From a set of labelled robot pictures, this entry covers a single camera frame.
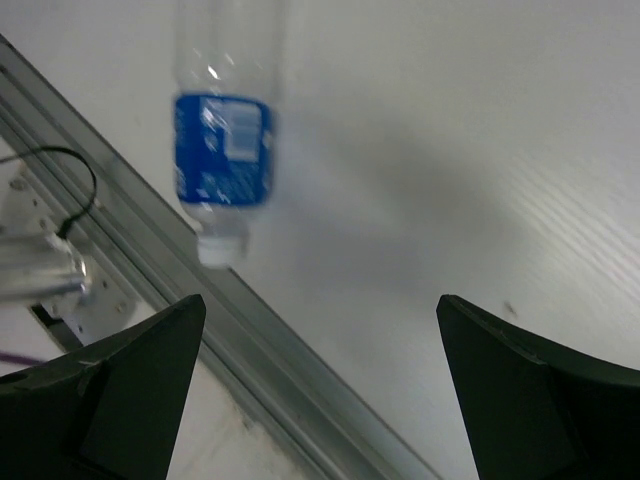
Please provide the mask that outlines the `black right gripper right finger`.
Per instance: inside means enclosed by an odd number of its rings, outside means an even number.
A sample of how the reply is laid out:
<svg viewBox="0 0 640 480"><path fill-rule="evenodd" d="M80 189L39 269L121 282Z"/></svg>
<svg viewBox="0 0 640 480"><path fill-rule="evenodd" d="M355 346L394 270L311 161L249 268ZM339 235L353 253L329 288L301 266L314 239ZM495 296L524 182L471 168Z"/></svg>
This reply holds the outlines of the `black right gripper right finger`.
<svg viewBox="0 0 640 480"><path fill-rule="evenodd" d="M638 371L459 296L442 296L436 312L480 478L638 478Z"/></svg>

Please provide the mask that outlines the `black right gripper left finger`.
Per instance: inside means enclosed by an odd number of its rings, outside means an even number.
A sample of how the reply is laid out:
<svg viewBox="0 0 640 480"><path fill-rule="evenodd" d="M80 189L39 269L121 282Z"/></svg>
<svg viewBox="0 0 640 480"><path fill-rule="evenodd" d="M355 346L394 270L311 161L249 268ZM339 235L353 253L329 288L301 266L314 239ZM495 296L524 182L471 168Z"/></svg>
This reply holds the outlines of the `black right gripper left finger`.
<svg viewBox="0 0 640 480"><path fill-rule="evenodd" d="M204 301L191 295L2 376L2 478L166 478L204 322Z"/></svg>

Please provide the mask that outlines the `blue label bottle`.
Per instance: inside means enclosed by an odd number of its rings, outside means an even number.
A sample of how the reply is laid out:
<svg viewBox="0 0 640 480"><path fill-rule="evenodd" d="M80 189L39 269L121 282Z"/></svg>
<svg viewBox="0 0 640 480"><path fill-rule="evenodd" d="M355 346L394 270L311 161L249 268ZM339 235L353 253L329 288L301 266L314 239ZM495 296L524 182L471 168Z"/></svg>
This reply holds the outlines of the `blue label bottle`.
<svg viewBox="0 0 640 480"><path fill-rule="evenodd" d="M175 4L175 193L208 268L245 256L270 197L285 10L283 1Z"/></svg>

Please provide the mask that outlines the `left arm metal base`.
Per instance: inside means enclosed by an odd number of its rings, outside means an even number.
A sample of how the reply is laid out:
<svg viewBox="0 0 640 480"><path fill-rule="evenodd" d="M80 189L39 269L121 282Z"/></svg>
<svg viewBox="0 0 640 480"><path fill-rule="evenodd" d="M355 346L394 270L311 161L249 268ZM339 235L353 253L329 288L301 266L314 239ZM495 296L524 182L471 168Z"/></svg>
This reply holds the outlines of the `left arm metal base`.
<svg viewBox="0 0 640 480"><path fill-rule="evenodd" d="M1 301L39 307L84 345L132 326L137 294L84 231L57 238L64 210L42 182L21 167L1 190Z"/></svg>

